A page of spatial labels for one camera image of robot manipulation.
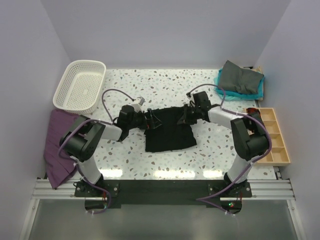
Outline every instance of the teal cloth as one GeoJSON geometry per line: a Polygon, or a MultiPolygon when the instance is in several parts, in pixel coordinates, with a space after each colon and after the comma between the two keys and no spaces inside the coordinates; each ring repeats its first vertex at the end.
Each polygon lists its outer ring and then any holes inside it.
{"type": "MultiPolygon", "coordinates": [[[[218,77],[214,78],[214,84],[218,85],[220,76],[221,76],[222,68],[219,70],[218,77]]],[[[259,86],[258,86],[258,93],[257,94],[242,94],[234,91],[225,91],[225,100],[227,101],[240,101],[240,100],[257,100],[260,98],[264,97],[264,91],[263,91],[263,86],[264,86],[264,80],[265,77],[263,77],[260,80],[259,86]]],[[[218,95],[224,95],[224,92],[217,87],[215,88],[215,91],[218,93],[218,95]]]]}

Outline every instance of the purple cloth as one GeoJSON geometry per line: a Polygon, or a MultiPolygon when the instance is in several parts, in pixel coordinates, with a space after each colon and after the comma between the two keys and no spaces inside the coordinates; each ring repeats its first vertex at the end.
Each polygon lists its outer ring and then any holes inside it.
{"type": "Polygon", "coordinates": [[[60,109],[51,112],[43,156],[46,162],[46,174],[53,189],[66,182],[76,172],[74,161],[60,158],[58,149],[60,138],[66,134],[77,117],[77,114],[60,109]]]}

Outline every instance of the folded fabric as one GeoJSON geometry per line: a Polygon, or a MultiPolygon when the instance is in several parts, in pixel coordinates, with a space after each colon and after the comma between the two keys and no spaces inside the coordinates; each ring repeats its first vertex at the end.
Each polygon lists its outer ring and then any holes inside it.
{"type": "Polygon", "coordinates": [[[60,109],[51,112],[49,127],[45,140],[45,171],[53,189],[67,181],[76,172],[74,161],[58,156],[60,138],[66,134],[78,115],[60,109]]]}
{"type": "Polygon", "coordinates": [[[239,94],[258,94],[258,86],[264,75],[226,61],[222,68],[218,86],[239,94]]]}
{"type": "MultiPolygon", "coordinates": [[[[218,77],[217,77],[217,84],[218,87],[219,86],[219,82],[220,82],[220,77],[221,77],[221,74],[222,74],[222,70],[223,69],[220,69],[219,70],[219,73],[218,73],[218,77]]],[[[264,97],[264,90],[263,90],[263,87],[264,87],[264,80],[265,80],[265,77],[263,77],[261,80],[260,80],[260,83],[258,85],[258,93],[257,94],[241,94],[241,93],[238,93],[238,92],[234,92],[234,91],[228,91],[228,90],[225,90],[225,94],[227,96],[233,96],[233,97],[238,97],[238,98],[241,98],[242,100],[259,100],[261,98],[264,97]]],[[[218,93],[218,94],[224,94],[224,92],[218,88],[215,88],[215,91],[218,93]]]]}
{"type": "MultiPolygon", "coordinates": [[[[214,79],[213,79],[213,81],[214,81],[214,84],[215,85],[218,85],[218,77],[215,77],[214,79]]],[[[221,98],[221,99],[223,99],[224,98],[224,94],[220,94],[220,93],[217,93],[218,94],[218,96],[221,98]]],[[[228,96],[228,95],[225,95],[225,99],[224,99],[225,101],[242,101],[243,99],[242,98],[240,98],[240,97],[238,97],[238,96],[228,96]]]]}
{"type": "Polygon", "coordinates": [[[197,145],[192,128],[188,124],[177,125],[183,115],[183,107],[169,107],[153,110],[162,125],[145,130],[145,151],[164,152],[181,150],[197,145]]]}

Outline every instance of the black mounting plate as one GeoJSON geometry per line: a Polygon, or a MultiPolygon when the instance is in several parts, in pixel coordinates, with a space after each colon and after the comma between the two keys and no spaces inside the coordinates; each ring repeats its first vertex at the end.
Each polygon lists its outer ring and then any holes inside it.
{"type": "MultiPolygon", "coordinates": [[[[103,180],[104,188],[110,192],[112,202],[110,208],[121,208],[121,205],[203,205],[197,198],[212,195],[224,187],[224,180],[103,180]]],[[[99,198],[102,192],[92,189],[81,181],[75,184],[75,197],[99,198]]],[[[252,197],[248,182],[236,187],[209,202],[221,206],[220,197],[237,198],[252,197]]]]}

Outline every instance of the white plastic basket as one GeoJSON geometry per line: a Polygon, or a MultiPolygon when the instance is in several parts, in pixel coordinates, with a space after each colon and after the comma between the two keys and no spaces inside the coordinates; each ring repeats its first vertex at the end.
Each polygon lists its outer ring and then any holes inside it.
{"type": "Polygon", "coordinates": [[[106,69],[100,61],[70,63],[53,96],[54,106],[79,115],[92,113],[101,97],[106,69]]]}

